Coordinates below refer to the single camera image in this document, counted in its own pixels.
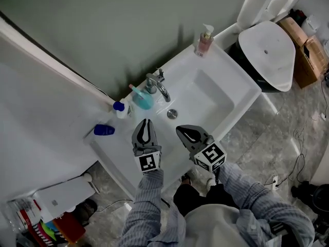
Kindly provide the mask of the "teal tube with pink cap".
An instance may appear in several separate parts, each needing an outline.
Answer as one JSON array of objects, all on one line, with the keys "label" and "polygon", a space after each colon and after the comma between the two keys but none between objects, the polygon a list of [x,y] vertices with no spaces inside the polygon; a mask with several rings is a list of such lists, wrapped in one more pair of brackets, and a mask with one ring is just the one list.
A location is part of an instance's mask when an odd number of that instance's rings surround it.
[{"label": "teal tube with pink cap", "polygon": [[154,101],[148,92],[139,90],[138,88],[134,87],[132,84],[129,85],[130,89],[134,92],[134,96],[132,97],[133,102],[144,110],[150,110],[153,105]]}]

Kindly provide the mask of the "person's leg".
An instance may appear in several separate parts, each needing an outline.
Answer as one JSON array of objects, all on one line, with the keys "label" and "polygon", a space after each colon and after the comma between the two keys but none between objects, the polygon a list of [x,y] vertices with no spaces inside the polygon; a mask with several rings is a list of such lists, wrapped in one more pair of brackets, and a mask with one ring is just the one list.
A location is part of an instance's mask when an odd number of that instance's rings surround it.
[{"label": "person's leg", "polygon": [[312,197],[315,191],[318,189],[318,186],[311,184],[309,181],[304,181],[300,185],[300,189],[305,195],[310,195]]},{"label": "person's leg", "polygon": [[199,192],[192,185],[181,184],[173,197],[173,202],[184,217],[189,212],[205,205],[207,198],[200,196]]},{"label": "person's leg", "polygon": [[206,204],[222,204],[240,209],[234,202],[233,197],[224,190],[223,184],[215,184],[210,186],[207,192]]}]

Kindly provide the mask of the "person's left forearm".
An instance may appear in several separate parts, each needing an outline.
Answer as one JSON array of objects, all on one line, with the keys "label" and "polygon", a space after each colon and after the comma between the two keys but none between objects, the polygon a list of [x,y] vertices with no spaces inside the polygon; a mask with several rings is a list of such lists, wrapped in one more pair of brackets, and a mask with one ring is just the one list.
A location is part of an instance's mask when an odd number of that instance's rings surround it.
[{"label": "person's left forearm", "polygon": [[163,171],[143,175],[136,190],[135,201],[123,227],[118,247],[146,247],[160,234],[161,190]]}]

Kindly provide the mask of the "white basin on dark base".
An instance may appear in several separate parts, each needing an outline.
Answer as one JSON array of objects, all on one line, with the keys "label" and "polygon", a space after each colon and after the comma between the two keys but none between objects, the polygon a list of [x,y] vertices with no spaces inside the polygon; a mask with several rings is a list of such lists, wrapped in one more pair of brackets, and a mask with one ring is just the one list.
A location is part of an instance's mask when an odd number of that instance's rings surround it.
[{"label": "white basin on dark base", "polygon": [[291,38],[278,24],[264,21],[242,31],[228,54],[262,92],[291,89],[296,50]]}]

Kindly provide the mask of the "large cardboard box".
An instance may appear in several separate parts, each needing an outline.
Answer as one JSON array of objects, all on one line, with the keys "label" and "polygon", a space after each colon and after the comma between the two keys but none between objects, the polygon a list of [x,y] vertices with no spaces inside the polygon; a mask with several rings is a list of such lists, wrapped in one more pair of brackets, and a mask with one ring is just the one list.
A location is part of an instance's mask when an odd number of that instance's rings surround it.
[{"label": "large cardboard box", "polygon": [[294,79],[301,89],[317,82],[328,68],[329,57],[315,35],[296,49]]}]

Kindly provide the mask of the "white box appliance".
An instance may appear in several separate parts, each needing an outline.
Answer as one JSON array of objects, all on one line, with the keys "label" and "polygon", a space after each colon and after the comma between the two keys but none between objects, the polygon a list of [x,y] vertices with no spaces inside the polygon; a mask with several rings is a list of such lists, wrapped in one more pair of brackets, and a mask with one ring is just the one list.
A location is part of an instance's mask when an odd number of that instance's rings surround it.
[{"label": "white box appliance", "polygon": [[82,203],[95,193],[95,190],[83,177],[38,190],[33,199],[40,207],[41,219],[47,223],[73,207]]}]

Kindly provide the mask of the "black white striped cloth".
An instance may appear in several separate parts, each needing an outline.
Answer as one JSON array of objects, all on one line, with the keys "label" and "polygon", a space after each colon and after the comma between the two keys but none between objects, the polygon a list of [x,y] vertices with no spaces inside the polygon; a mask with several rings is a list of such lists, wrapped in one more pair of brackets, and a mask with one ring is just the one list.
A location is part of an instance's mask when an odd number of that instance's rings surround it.
[{"label": "black white striped cloth", "polygon": [[42,229],[41,221],[35,225],[28,226],[28,230],[40,247],[57,247],[59,244],[68,243],[59,231],[54,231],[56,241],[50,238]]}]

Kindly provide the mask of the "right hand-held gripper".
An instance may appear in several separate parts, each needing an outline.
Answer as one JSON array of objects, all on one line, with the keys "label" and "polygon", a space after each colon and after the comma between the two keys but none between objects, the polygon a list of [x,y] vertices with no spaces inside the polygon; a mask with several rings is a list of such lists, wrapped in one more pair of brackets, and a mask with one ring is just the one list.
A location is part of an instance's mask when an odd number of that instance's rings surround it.
[{"label": "right hand-held gripper", "polygon": [[202,143],[209,136],[202,127],[181,125],[176,127],[176,134],[190,152],[190,159],[194,164],[201,166],[208,172],[214,172],[225,163],[227,153],[217,140],[210,144],[202,144],[196,149],[196,145]]}]

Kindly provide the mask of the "orange box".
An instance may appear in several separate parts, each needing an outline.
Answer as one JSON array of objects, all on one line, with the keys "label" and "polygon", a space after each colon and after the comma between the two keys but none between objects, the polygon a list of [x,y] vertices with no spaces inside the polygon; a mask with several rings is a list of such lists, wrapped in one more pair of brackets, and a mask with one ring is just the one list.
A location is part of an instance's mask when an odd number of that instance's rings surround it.
[{"label": "orange box", "polygon": [[65,212],[62,216],[53,219],[53,224],[69,243],[76,243],[86,232],[85,228],[73,216]]}]

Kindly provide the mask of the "chrome faucet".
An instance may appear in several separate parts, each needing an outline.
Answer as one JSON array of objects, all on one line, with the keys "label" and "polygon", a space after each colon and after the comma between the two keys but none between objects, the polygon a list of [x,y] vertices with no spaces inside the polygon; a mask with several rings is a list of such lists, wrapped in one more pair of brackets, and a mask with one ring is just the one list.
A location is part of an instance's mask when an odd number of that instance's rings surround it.
[{"label": "chrome faucet", "polygon": [[164,100],[166,102],[170,102],[171,101],[170,94],[162,83],[165,80],[163,70],[159,68],[158,71],[159,74],[157,76],[150,73],[146,75],[145,89],[150,94],[155,94],[157,90],[159,90]]}]

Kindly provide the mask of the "white vanity table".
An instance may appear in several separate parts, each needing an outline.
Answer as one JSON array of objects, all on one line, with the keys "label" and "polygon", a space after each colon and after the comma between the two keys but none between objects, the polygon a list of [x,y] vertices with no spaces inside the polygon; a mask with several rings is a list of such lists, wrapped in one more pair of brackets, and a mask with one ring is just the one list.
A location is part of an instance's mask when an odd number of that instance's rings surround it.
[{"label": "white vanity table", "polygon": [[[162,70],[170,102],[161,93],[155,93],[150,110],[132,104],[133,114],[127,119],[110,112],[105,123],[114,127],[115,133],[91,133],[85,138],[104,169],[131,199],[142,177],[134,160],[132,134],[143,119],[152,121],[162,147],[163,186],[167,188],[193,166],[176,127],[201,126],[221,140],[261,93],[258,85],[217,45],[212,45],[203,58],[189,46],[163,65]],[[169,109],[178,112],[176,119],[167,117]]]}]

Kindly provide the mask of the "white door stopper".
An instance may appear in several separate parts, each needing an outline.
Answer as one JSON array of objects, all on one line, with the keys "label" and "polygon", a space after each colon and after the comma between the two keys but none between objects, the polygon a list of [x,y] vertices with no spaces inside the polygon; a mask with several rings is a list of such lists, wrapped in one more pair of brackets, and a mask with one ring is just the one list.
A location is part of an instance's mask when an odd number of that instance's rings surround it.
[{"label": "white door stopper", "polygon": [[100,191],[99,191],[99,189],[95,186],[95,184],[93,183],[93,177],[91,176],[91,174],[88,173],[88,172],[86,172],[86,173],[84,173],[82,176],[83,176],[84,180],[87,181],[87,182],[92,186],[92,188],[95,190],[95,192],[96,192],[97,194],[99,194]]}]

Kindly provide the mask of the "white bin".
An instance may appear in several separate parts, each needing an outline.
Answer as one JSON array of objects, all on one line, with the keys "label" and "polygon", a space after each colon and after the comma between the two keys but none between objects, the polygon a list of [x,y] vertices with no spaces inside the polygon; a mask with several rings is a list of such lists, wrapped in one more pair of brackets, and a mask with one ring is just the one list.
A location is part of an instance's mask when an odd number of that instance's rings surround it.
[{"label": "white bin", "polygon": [[308,16],[302,23],[301,28],[304,33],[311,37],[313,36],[320,27],[320,22],[314,15]]}]

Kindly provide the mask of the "small cardboard box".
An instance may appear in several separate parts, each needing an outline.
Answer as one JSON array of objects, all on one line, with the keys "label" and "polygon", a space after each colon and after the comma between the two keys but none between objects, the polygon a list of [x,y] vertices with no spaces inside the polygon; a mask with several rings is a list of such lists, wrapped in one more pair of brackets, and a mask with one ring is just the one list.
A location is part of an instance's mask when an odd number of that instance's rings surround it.
[{"label": "small cardboard box", "polygon": [[296,47],[301,48],[307,41],[308,36],[293,18],[286,17],[278,25],[289,35]]}]

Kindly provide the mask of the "pink pump soap bottle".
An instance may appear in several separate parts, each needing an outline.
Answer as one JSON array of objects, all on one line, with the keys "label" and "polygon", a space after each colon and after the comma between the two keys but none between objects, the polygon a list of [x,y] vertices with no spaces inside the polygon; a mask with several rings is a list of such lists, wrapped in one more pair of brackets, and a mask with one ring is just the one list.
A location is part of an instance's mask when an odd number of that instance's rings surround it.
[{"label": "pink pump soap bottle", "polygon": [[211,25],[203,24],[205,30],[200,34],[198,45],[195,48],[195,54],[199,57],[204,57],[208,52],[212,42],[214,27]]}]

